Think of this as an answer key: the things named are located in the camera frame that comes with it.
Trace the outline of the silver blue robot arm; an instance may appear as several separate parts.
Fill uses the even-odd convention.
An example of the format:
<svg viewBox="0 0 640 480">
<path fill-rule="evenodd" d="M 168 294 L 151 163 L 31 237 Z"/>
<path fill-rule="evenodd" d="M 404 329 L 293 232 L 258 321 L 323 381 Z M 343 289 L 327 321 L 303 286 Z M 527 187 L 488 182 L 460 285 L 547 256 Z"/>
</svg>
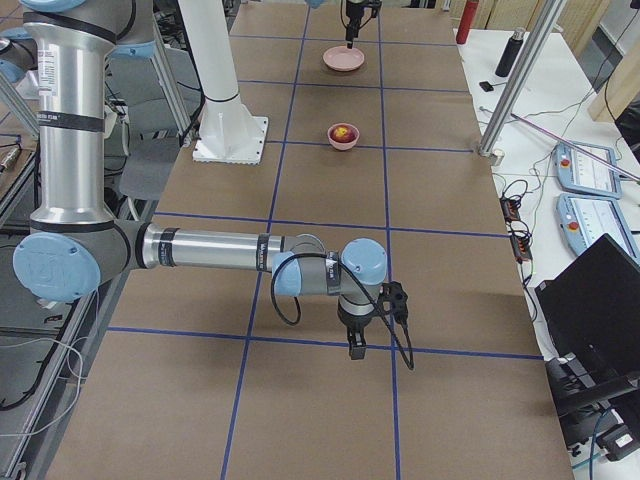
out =
<svg viewBox="0 0 640 480">
<path fill-rule="evenodd" d="M 155 50 L 148 1 L 27 1 L 24 26 L 37 45 L 40 206 L 13 254 L 34 295 L 71 302 L 136 268 L 196 266 L 272 276 L 273 296 L 338 300 L 349 354 L 363 357 L 364 329 L 390 302 L 387 255 L 361 238 L 328 252 L 311 235 L 189 231 L 117 219 L 104 201 L 105 61 Z"/>
</svg>

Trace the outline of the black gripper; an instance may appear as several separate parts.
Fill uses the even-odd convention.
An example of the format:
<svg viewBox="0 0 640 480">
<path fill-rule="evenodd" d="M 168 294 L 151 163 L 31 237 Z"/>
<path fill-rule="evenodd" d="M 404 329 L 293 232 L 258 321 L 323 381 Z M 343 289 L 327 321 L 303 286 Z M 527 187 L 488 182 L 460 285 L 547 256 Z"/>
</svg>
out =
<svg viewBox="0 0 640 480">
<path fill-rule="evenodd" d="M 342 12 L 348 19 L 345 27 L 346 47 L 352 49 L 354 41 L 358 37 L 358 24 L 361 25 L 365 12 L 369 11 L 368 19 L 376 18 L 380 12 L 379 0 L 346 0 L 341 7 Z"/>
<path fill-rule="evenodd" d="M 342 308 L 338 309 L 338 318 L 346 327 L 351 360 L 363 360 L 366 355 L 365 329 L 373 319 L 373 312 L 356 315 Z"/>
</svg>

